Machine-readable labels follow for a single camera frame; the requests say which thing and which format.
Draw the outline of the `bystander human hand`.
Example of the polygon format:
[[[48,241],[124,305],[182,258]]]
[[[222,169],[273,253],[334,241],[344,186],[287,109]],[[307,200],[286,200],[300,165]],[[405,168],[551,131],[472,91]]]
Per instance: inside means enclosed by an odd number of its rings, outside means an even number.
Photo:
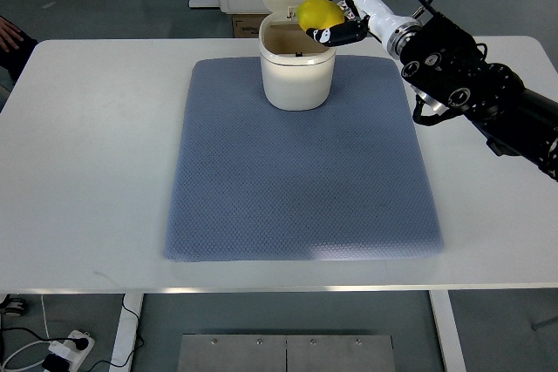
[[[25,34],[14,23],[5,17],[0,17],[0,38],[1,49],[9,53],[21,49],[21,45],[25,41]]]

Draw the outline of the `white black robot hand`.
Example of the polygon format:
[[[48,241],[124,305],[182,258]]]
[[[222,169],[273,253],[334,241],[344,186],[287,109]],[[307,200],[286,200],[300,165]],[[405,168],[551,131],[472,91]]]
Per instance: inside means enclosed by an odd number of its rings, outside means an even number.
[[[398,59],[405,44],[419,31],[416,18],[395,15],[382,0],[329,1],[341,8],[345,21],[323,29],[311,26],[305,31],[326,47],[354,44],[371,35],[391,57]]]

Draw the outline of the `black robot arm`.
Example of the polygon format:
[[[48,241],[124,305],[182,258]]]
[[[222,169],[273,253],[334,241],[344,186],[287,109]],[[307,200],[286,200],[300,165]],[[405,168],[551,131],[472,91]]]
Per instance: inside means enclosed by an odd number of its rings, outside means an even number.
[[[557,103],[529,90],[487,46],[419,0],[431,19],[393,44],[401,75],[417,89],[413,120],[436,125],[463,115],[498,156],[521,156],[557,177]]]

